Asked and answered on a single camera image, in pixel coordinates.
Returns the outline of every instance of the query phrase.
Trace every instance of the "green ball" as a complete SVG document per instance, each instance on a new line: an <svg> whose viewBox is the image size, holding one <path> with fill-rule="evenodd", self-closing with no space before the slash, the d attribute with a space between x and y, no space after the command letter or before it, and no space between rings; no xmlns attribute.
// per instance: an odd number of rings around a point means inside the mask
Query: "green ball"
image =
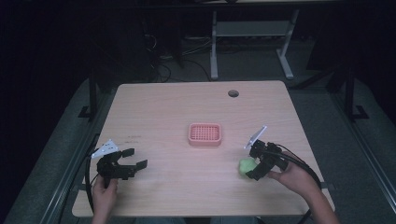
<svg viewBox="0 0 396 224"><path fill-rule="evenodd" d="M241 176L247 177L246 173L254 170L256 166L257 163L253 158L242 159L239 161L239 174Z"/></svg>

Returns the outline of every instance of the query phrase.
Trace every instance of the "floor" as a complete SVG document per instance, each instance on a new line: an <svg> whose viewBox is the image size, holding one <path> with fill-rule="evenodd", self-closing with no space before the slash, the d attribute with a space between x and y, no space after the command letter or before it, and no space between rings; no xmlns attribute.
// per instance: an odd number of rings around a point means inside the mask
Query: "floor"
<svg viewBox="0 0 396 224"><path fill-rule="evenodd" d="M285 79L276 57L279 40L264 39L260 44L225 44L219 47L217 81L282 80L292 87L318 71L305 69L314 40L294 40L287 58L295 75ZM164 60L157 82L208 81L207 49L183 56L184 67ZM396 183L396 130L376 104L370 90L356 80L355 105L362 105L369 119L350 122L342 111L343 91L329 94L329 78L303 90L290 90L290 97L303 124L326 181L332 184L332 199L342 223L396 223L364 149L375 154L390 183ZM71 213L84 171L84 154L92 139L101 132L116 89L98 91L98 112L92 121L78 118L89 104L88 81L76 91L52 133L35 169L26 181L5 223L90 223L89 218ZM296 223L299 217L263 217L265 223ZM110 223L133 223L131 217L113 217Z"/></svg>

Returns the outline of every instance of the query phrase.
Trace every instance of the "wooden table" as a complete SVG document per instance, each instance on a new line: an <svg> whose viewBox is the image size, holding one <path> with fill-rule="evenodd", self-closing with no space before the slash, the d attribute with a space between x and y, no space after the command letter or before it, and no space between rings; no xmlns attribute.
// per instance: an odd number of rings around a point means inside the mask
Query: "wooden table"
<svg viewBox="0 0 396 224"><path fill-rule="evenodd" d="M230 97L235 90L239 96ZM222 128L219 147L192 147L194 122ZM238 174L248 157L244 146L262 125L260 138L288 147L323 181L284 83L280 81L199 82L121 85L98 140L112 139L121 150L134 147L121 164L148 160L135 178L119 181L115 216L214 217L301 215L308 209L297 194L267 177ZM92 160L91 177L96 175ZM329 192L323 190L332 206ZM73 206L77 217L92 215L85 191Z"/></svg>

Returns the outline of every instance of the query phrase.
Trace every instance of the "pink plastic basket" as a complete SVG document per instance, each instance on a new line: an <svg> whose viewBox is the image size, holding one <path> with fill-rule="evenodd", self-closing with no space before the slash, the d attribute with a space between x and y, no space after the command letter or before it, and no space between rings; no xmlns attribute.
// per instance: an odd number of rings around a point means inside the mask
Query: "pink plastic basket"
<svg viewBox="0 0 396 224"><path fill-rule="evenodd" d="M217 123L190 125L189 143L193 147L218 147L221 144L221 127Z"/></svg>

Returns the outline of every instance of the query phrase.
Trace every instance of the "dark background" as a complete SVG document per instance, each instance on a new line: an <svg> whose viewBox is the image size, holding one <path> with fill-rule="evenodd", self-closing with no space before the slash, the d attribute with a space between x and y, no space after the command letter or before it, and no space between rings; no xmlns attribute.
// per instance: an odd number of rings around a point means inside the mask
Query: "dark background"
<svg viewBox="0 0 396 224"><path fill-rule="evenodd" d="M147 1L136 2L144 6ZM2 222L69 100L90 73L101 91L125 82L150 82L150 64L158 58L146 51L144 34L157 36L163 49L179 57L179 39L210 35L212 19L207 9L136 11L108 8L106 1L0 4ZM289 6L245 14L233 8L219 15L276 20L285 10ZM353 65L394 123L395 11L386 2L304 6L293 34L294 39L317 40L308 69Z"/></svg>

